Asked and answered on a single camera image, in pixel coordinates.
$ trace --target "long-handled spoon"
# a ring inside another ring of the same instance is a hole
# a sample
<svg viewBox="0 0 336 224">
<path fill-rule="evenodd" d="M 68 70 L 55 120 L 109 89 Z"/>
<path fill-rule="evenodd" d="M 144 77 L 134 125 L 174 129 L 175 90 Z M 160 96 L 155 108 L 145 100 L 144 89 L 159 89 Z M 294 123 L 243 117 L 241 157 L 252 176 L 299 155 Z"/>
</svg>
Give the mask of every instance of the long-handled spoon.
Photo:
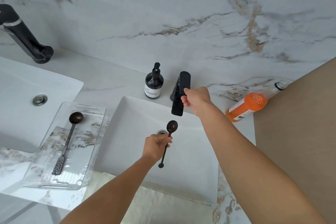
<svg viewBox="0 0 336 224">
<path fill-rule="evenodd" d="M 168 124 L 167 124 L 168 137 L 170 137 L 171 133 L 175 132 L 176 129 L 177 129 L 177 121 L 171 120 L 170 122 L 168 122 Z M 163 164 L 163 160 L 164 160 L 165 155 L 166 155 L 167 146 L 168 146 L 168 144 L 166 144 L 165 151 L 163 152 L 163 156 L 162 156 L 162 159 L 161 159 L 161 163 L 159 164 L 159 168 L 163 168 L 165 166 Z"/>
<path fill-rule="evenodd" d="M 60 175 L 61 174 L 62 167 L 63 167 L 64 160 L 65 160 L 65 152 L 68 149 L 68 145 L 69 145 L 70 139 L 72 137 L 72 133 L 73 133 L 73 131 L 75 129 L 75 126 L 79 122 L 81 122 L 83 119 L 84 119 L 84 115 L 81 112 L 74 112 L 74 113 L 72 113 L 70 115 L 69 121 L 72 124 L 72 126 L 71 126 L 71 129 L 70 129 L 69 135 L 68 135 L 68 139 L 66 140 L 65 145 L 63 147 L 62 154 L 57 159 L 57 162 L 55 164 L 54 170 L 52 171 L 53 175 Z"/>
</svg>

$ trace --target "left hand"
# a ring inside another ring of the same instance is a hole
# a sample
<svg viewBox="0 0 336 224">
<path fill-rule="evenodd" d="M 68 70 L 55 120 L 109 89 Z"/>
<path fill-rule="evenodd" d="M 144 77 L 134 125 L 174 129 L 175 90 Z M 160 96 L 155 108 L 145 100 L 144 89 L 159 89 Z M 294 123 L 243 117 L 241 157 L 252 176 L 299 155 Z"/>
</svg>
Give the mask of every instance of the left hand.
<svg viewBox="0 0 336 224">
<path fill-rule="evenodd" d="M 167 143 L 172 143 L 172 137 L 168 137 L 167 134 L 164 135 L 151 135 L 146 138 L 145 146 L 143 147 L 142 157 L 150 158 L 155 164 L 158 162 L 165 151 L 165 146 Z"/>
</svg>

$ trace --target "marble countertop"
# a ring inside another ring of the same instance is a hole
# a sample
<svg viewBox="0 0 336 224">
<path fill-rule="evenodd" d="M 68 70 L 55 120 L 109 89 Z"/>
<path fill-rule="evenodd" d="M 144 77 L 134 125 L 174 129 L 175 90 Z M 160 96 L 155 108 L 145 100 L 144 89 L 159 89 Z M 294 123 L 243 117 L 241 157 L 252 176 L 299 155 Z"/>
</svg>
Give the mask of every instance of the marble countertop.
<svg viewBox="0 0 336 224">
<path fill-rule="evenodd" d="M 124 68 L 106 61 L 82 54 L 61 50 L 55 53 L 50 62 L 38 65 L 15 45 L 3 46 L 0 54 L 4 58 L 60 73 L 84 82 L 82 90 L 74 102 L 106 107 L 106 115 L 112 117 L 121 98 L 125 95 L 149 100 L 144 94 L 145 73 Z M 169 99 L 174 82 L 165 81 L 162 94 L 158 99 L 149 100 L 171 106 Z M 211 96 L 212 101 L 222 110 L 234 102 L 227 98 Z M 255 144 L 253 116 L 235 124 L 253 144 Z M 83 199 L 86 187 L 77 191 L 43 190 L 25 188 L 20 185 L 31 160 L 31 154 L 17 153 L 18 159 L 12 165 L 0 167 L 0 193 L 72 210 Z M 237 203 L 229 185 L 219 168 L 217 205 L 213 211 L 213 223 L 250 223 Z"/>
</svg>

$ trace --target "wooden panel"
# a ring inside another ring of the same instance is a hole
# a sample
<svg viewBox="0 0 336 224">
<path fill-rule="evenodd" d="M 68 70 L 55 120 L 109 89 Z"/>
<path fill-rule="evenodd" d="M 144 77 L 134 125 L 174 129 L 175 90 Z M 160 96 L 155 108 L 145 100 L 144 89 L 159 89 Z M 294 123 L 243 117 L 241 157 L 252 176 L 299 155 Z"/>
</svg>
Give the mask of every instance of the wooden panel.
<svg viewBox="0 0 336 224">
<path fill-rule="evenodd" d="M 257 147 L 336 223 L 336 58 L 254 114 Z"/>
</svg>

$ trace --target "white sink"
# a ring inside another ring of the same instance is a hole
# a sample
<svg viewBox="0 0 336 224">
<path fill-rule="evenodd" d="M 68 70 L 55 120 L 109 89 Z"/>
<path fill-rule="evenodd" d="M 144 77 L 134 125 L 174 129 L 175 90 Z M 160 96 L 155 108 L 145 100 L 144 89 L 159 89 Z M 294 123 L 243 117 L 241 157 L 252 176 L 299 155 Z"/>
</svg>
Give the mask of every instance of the white sink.
<svg viewBox="0 0 336 224">
<path fill-rule="evenodd" d="M 145 138 L 178 122 L 164 167 L 149 171 L 143 186 L 204 204 L 217 199 L 218 161 L 198 117 L 171 114 L 171 108 L 124 96 L 107 128 L 95 169 L 119 175 L 142 154 Z"/>
<path fill-rule="evenodd" d="M 61 103 L 72 102 L 82 86 L 76 79 L 0 57 L 0 147 L 34 153 Z M 39 94 L 48 100 L 35 106 Z"/>
</svg>

